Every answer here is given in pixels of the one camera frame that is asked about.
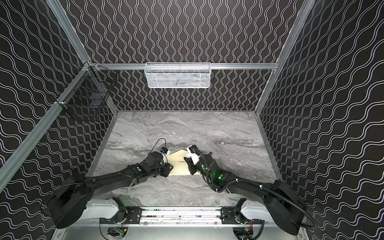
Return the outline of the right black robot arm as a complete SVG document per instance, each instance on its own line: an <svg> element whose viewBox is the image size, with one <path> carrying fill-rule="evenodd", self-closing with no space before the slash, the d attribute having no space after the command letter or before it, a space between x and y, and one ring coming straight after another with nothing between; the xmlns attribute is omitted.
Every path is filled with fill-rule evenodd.
<svg viewBox="0 0 384 240"><path fill-rule="evenodd" d="M282 181L259 183L219 168L212 154L191 153L184 157L191 175L199 173L216 193L229 192L263 204L274 223L283 231L297 235L300 228L316 230L318 224L307 212L305 203Z"/></svg>

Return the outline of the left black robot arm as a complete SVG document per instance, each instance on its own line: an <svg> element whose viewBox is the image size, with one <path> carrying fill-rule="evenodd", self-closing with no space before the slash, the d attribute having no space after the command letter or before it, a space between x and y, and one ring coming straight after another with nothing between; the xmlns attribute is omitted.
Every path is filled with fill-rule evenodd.
<svg viewBox="0 0 384 240"><path fill-rule="evenodd" d="M80 220L93 198L120 188L144 183L148 178L168 177L174 166L159 152L151 152L140 163L123 170L96 177L69 177L60 187L49 193L41 207L46 208L56 228L64 229Z"/></svg>

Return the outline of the cream yellow envelope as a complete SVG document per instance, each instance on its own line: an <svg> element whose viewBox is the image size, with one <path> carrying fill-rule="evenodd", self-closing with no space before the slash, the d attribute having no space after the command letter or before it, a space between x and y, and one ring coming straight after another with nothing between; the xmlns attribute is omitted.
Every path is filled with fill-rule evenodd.
<svg viewBox="0 0 384 240"><path fill-rule="evenodd" d="M170 176L189 176L191 173L188 169L188 164L185 162L184 157L187 156L186 150L179 150L175 153L167 155L166 160L173 166Z"/></svg>

